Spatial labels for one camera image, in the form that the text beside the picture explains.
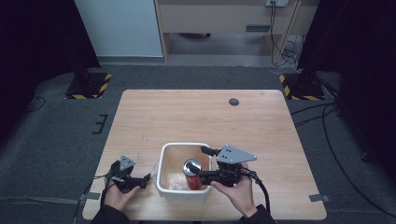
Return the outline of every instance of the gray floor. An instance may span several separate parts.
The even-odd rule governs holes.
[[[288,48],[298,52],[291,43]],[[293,71],[292,63],[272,65],[271,52],[260,35],[215,34],[208,39],[176,35],[167,63],[104,64],[103,69],[114,77],[101,100],[65,100],[63,93],[72,74],[56,77],[37,88],[36,94],[47,102],[36,112],[26,114],[12,131],[9,142],[1,146],[0,223],[73,222],[76,197],[93,177],[110,130],[107,125],[103,134],[92,135],[97,131],[95,122],[101,119],[99,114],[108,114],[111,123],[124,88],[282,90],[278,76]],[[331,101],[326,95],[324,102]],[[30,108],[43,103],[40,98],[34,99]],[[287,101],[290,112],[321,103]],[[319,107],[292,117],[298,122],[319,116],[321,111]],[[326,126],[334,155],[349,179],[371,201],[396,214],[395,184],[381,166],[360,161],[360,147],[336,113],[326,118]],[[348,182],[329,149],[319,119],[297,127],[297,132],[319,192],[331,197],[325,203],[328,216],[315,222],[278,223],[396,223],[395,218],[367,203]],[[13,201],[5,203],[7,197]],[[17,202],[16,197],[64,200]],[[78,223],[88,223],[81,217],[82,206]]]

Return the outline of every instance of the red can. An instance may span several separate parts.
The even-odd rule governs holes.
[[[184,162],[183,172],[184,176],[186,176],[187,185],[189,186],[189,189],[200,189],[202,186],[201,179],[189,169],[190,163],[193,166],[201,169],[201,163],[196,159],[189,159]]]

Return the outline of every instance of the hazard tape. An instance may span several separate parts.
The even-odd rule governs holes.
[[[318,100],[325,100],[324,97],[321,96],[309,96],[309,95],[292,95],[290,92],[290,88],[288,83],[286,83],[286,79],[284,76],[279,77],[280,82],[282,83],[283,90],[285,91],[286,98],[288,100],[309,100],[309,101],[318,101]]]
[[[72,94],[72,95],[66,95],[66,99],[76,99],[76,100],[84,100],[84,99],[95,99],[95,98],[101,98],[103,94],[105,93],[105,90],[108,86],[108,82],[110,81],[111,75],[107,74],[105,79],[103,80],[102,85],[100,86],[100,89],[98,92],[95,92],[94,94]]]

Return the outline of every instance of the wooden table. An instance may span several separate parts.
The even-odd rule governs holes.
[[[236,98],[239,105],[229,104]],[[202,142],[213,148],[230,144],[251,154],[248,163],[267,187],[274,219],[321,220],[323,202],[318,194],[300,139],[281,91],[132,90],[121,97],[96,175],[125,155],[136,162],[132,176],[153,172],[163,145]],[[93,181],[91,192],[101,193],[104,180]],[[265,204],[258,185],[255,203]],[[83,216],[93,219],[98,200],[88,200]],[[240,213],[228,198],[210,190],[205,206],[170,205],[152,180],[127,205],[132,220],[237,220]]]

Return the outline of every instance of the human arm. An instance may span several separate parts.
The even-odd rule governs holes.
[[[122,213],[126,204],[140,190],[136,186],[128,193],[122,193],[117,186],[114,186],[113,180],[109,180],[109,186],[106,191],[104,204],[93,218],[91,224],[129,224],[129,218]]]
[[[246,169],[248,168],[246,162],[242,162],[241,165]],[[216,181],[212,181],[210,185],[230,199],[233,206],[243,215],[240,219],[243,223],[276,223],[264,206],[260,204],[256,207],[254,205],[252,179],[250,177],[242,175],[239,182],[232,188],[225,187]]]

